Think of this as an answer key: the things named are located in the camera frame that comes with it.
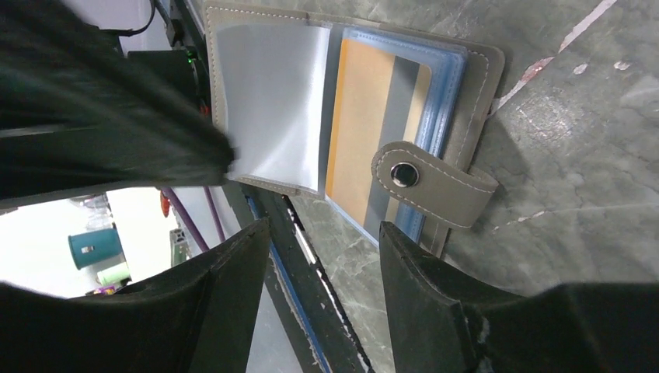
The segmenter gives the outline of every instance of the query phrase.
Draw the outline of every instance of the open wallet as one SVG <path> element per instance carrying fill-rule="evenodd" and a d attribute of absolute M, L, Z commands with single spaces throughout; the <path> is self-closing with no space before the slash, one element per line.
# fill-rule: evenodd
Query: open wallet
<path fill-rule="evenodd" d="M 469 168 L 504 68 L 495 47 L 364 19 L 207 0 L 213 120 L 228 177 L 326 199 L 377 244 L 432 253 L 497 182 Z"/>

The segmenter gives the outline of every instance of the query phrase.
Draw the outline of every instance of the orange edge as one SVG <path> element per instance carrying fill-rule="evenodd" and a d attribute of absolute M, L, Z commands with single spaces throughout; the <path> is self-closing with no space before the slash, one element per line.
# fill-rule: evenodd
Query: orange edge
<path fill-rule="evenodd" d="M 334 168 L 336 166 L 336 147 L 339 141 L 339 125 L 341 114 L 341 98 L 343 95 L 343 81 L 347 60 L 347 40 L 341 43 L 341 55 L 339 58 L 339 71 L 336 77 L 336 95 L 334 99 L 334 117 L 332 120 L 332 137 L 329 141 L 329 159 L 327 160 L 327 176 L 325 178 L 325 194 L 332 197 L 334 188 Z"/>

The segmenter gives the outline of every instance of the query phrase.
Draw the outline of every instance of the wallet strap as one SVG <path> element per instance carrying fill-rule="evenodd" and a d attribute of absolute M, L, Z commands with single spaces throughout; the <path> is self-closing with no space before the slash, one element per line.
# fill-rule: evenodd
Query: wallet strap
<path fill-rule="evenodd" d="M 401 167 L 408 168 L 403 183 L 396 176 Z M 392 197 L 458 229 L 473 225 L 498 186 L 480 169 L 464 173 L 406 141 L 375 153 L 371 173 Z"/>

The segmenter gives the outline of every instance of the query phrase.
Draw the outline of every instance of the metal snap button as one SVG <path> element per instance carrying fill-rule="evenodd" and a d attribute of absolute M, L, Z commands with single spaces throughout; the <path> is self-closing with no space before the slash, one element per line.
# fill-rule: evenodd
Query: metal snap button
<path fill-rule="evenodd" d="M 401 188 L 413 187 L 419 182 L 419 171 L 414 165 L 407 162 L 401 162 L 394 165 L 392 167 L 391 176 L 393 183 Z"/>

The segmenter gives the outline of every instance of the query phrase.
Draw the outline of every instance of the gray marble countertop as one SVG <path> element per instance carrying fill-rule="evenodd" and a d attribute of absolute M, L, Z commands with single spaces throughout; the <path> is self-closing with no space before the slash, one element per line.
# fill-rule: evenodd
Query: gray marble countertop
<path fill-rule="evenodd" d="M 450 234 L 450 264 L 523 295 L 659 278 L 659 2 L 255 3 L 504 51 L 500 99 L 474 158 L 500 188 L 473 229 Z M 393 371 L 377 248 L 324 202 L 294 204 L 375 369 Z"/>

